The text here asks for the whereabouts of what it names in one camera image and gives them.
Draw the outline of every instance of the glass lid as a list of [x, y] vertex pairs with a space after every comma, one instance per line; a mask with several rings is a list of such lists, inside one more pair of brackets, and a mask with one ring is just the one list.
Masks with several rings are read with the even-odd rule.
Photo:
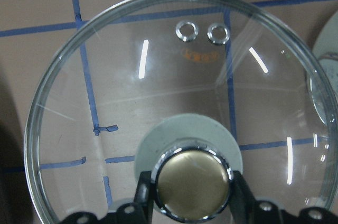
[[[144, 142], [161, 142], [165, 151], [173, 146], [166, 137], [180, 128], [184, 137], [224, 148], [256, 198], [293, 214], [329, 209], [337, 187], [336, 118], [317, 60], [265, 11], [239, 0], [126, 0], [54, 56], [27, 121], [26, 176], [44, 223], [78, 211], [102, 218], [134, 197], [137, 161], [152, 156]], [[177, 126], [166, 129], [167, 121]], [[207, 126], [222, 131], [217, 142], [199, 137]], [[150, 139], [154, 128], [162, 134]], [[233, 221], [227, 207], [210, 222], [224, 221]], [[153, 223], [176, 222], [154, 210]]]

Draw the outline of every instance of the dark object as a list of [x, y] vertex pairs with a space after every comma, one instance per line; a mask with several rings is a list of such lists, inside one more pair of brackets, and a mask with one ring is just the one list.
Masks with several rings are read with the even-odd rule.
[[[320, 207], [303, 209], [299, 217], [280, 210], [269, 201], [257, 201], [239, 171], [234, 171], [230, 210], [236, 224], [336, 224], [338, 217]], [[153, 215], [153, 184], [151, 171], [140, 174], [131, 203], [123, 204], [116, 212], [108, 213], [103, 219], [88, 212], [77, 212], [60, 224], [151, 224]]]

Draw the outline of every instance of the orange logo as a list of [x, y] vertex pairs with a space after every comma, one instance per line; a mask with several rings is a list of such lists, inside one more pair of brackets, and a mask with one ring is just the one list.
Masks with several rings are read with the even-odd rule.
[[187, 48], [182, 49], [182, 55], [196, 63], [213, 63], [218, 60], [220, 53], [217, 51], [211, 51], [208, 53], [199, 53]]

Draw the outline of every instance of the transparent glass lid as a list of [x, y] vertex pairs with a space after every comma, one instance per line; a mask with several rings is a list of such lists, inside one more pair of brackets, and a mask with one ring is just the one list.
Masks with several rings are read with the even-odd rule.
[[[308, 91], [316, 87], [326, 124]], [[257, 198], [291, 213], [329, 208], [337, 186], [337, 106], [303, 42], [239, 0], [127, 0], [55, 55], [27, 121], [25, 167], [44, 223], [106, 215], [131, 200], [135, 154], [165, 118], [199, 114], [236, 139]], [[225, 209], [212, 223], [231, 221]], [[154, 211], [153, 223], [173, 220]]]

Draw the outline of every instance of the bolt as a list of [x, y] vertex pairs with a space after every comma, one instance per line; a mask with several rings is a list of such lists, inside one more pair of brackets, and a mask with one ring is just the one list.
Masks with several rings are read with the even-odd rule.
[[88, 221], [89, 221], [89, 218], [86, 215], [83, 215], [76, 221], [76, 223], [77, 224], [86, 224], [86, 223], [88, 223]]
[[273, 206], [269, 203], [269, 202], [262, 202], [261, 204], [259, 204], [259, 207], [263, 210], [263, 211], [271, 211]]
[[308, 215], [315, 220], [321, 220], [323, 218], [323, 215], [321, 214], [321, 212], [319, 212], [316, 209], [312, 209], [308, 212]]
[[124, 212], [125, 212], [126, 214], [132, 213], [132, 212], [134, 212], [134, 211], [135, 211], [135, 208], [134, 208], [133, 206], [128, 206], [128, 207], [126, 207], [126, 208], [124, 209]]

